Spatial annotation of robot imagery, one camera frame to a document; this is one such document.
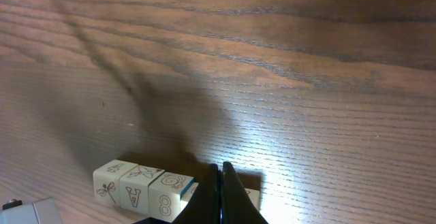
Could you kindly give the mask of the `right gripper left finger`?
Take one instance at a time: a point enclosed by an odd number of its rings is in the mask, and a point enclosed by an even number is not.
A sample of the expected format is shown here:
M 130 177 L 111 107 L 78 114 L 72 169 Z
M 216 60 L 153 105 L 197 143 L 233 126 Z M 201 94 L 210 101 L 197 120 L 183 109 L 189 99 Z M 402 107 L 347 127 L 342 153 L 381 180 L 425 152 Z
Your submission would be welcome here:
M 220 176 L 217 164 L 210 164 L 187 206 L 171 224 L 220 224 Z

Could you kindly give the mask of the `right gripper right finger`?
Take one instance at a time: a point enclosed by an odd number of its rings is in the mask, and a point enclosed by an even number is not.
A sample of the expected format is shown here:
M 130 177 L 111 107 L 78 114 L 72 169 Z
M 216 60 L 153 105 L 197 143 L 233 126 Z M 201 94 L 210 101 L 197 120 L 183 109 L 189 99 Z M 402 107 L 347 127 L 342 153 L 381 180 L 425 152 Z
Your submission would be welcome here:
M 220 188 L 223 224 L 268 224 L 249 199 L 229 161 L 223 162 Z

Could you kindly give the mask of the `white block with oval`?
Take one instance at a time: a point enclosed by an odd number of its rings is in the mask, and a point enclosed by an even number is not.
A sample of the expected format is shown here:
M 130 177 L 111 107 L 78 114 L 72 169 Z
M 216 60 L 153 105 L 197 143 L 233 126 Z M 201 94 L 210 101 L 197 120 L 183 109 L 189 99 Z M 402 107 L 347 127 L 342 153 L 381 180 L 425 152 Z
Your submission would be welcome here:
M 165 170 L 138 165 L 120 178 L 121 208 L 138 214 L 149 213 L 149 186 Z

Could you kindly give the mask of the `white dragonfly block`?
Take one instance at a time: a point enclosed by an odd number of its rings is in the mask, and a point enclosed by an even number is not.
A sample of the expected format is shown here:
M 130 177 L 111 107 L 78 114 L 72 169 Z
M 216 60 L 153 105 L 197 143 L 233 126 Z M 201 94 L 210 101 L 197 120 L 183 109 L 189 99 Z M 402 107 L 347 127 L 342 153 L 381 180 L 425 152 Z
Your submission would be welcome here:
M 95 199 L 105 206 L 120 206 L 120 179 L 137 166 L 121 160 L 112 160 L 93 172 Z

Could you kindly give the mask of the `white block blue edge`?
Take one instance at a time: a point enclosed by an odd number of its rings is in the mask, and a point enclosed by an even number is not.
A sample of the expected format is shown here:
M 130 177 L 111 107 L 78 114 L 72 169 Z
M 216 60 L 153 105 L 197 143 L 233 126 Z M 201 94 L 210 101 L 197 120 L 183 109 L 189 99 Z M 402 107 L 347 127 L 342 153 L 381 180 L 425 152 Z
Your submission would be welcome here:
M 255 206 L 256 210 L 260 210 L 260 192 L 255 189 L 245 189 L 251 203 Z

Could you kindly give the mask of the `plain white block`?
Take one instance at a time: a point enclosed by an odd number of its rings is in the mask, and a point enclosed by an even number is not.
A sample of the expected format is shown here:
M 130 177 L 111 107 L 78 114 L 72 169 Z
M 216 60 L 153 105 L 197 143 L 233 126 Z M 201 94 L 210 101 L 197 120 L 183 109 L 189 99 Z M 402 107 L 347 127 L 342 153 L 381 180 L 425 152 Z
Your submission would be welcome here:
M 193 182 L 190 184 L 189 188 L 187 188 L 186 192 L 184 192 L 181 202 L 180 202 L 180 211 L 182 212 L 185 207 L 188 205 L 193 193 L 196 191 L 198 186 L 198 182 Z

